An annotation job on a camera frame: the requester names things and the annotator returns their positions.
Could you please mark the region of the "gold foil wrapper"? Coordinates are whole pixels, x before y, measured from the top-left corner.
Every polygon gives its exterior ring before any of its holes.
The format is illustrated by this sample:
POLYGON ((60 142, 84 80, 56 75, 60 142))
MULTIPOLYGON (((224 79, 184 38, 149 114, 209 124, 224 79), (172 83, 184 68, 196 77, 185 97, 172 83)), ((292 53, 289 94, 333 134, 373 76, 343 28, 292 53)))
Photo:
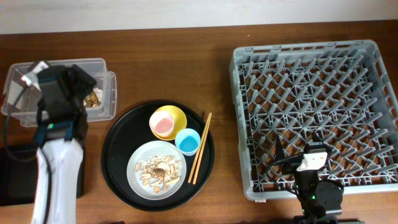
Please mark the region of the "gold foil wrapper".
POLYGON ((100 105, 100 100, 97 97, 96 93, 92 91, 85 99, 84 106, 88 108, 95 108, 100 105))

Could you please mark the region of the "light blue cup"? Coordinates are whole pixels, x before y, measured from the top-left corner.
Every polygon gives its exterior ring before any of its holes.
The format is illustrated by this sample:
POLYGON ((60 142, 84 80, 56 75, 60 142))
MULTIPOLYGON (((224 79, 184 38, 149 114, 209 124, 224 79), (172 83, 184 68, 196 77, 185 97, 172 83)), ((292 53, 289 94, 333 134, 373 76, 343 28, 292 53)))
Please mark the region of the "light blue cup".
POLYGON ((179 131, 175 138, 175 145, 185 156, 196 154, 201 143, 200 135, 190 128, 179 131))

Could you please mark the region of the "pink cup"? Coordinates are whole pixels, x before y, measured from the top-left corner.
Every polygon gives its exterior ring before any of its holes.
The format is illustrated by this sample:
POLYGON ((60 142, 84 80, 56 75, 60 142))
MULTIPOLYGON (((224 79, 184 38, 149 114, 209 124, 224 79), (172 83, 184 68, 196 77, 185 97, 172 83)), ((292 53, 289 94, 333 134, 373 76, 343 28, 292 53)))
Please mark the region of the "pink cup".
POLYGON ((174 124, 174 117, 168 111, 156 111, 149 119, 150 129, 163 138, 171 135, 174 124))

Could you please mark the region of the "white tissue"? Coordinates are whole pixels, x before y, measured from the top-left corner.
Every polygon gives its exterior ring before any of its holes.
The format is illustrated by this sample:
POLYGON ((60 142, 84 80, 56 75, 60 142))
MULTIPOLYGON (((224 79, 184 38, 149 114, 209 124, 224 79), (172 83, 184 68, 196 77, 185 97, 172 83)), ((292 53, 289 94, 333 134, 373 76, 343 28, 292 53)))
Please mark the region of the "white tissue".
POLYGON ((93 92, 95 93, 98 99, 102 98, 102 92, 103 92, 102 90, 100 90, 99 88, 94 88, 93 92))

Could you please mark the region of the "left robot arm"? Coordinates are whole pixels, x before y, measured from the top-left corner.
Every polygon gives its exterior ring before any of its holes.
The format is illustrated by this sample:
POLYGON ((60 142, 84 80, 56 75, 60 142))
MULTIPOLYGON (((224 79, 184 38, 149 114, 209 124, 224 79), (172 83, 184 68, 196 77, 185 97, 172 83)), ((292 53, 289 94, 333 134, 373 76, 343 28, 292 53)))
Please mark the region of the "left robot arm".
POLYGON ((88 130, 85 98, 96 80, 78 65, 34 63, 22 80, 41 91, 37 104, 38 179, 32 223, 75 223, 77 183, 88 130))

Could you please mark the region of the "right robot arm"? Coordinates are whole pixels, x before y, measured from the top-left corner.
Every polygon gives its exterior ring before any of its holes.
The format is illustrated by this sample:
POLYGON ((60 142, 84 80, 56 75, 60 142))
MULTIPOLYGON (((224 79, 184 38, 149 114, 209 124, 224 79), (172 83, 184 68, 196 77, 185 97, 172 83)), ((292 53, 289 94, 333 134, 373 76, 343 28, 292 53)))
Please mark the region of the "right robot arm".
POLYGON ((273 166, 281 166, 283 174, 294 176, 294 194, 299 200, 302 213, 295 216, 296 224, 338 223, 337 215, 342 213, 344 186, 330 179, 320 179, 318 172, 326 167, 331 154, 316 133, 304 145, 303 151, 285 156, 280 138, 275 141, 273 166))

